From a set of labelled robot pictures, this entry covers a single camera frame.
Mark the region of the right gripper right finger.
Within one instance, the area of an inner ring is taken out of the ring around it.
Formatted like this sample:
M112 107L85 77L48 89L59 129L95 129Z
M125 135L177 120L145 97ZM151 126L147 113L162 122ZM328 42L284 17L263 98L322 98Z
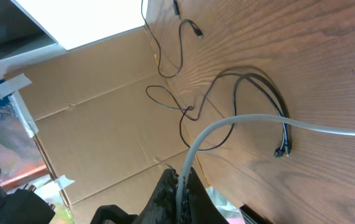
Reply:
M214 206L201 180L190 168L182 199L183 224L228 224L226 219Z

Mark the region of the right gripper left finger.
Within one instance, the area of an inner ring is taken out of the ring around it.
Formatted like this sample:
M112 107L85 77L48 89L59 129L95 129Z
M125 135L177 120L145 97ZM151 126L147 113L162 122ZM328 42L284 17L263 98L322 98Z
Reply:
M178 174L175 169L165 169L143 211L133 224L171 224L176 221L175 194Z

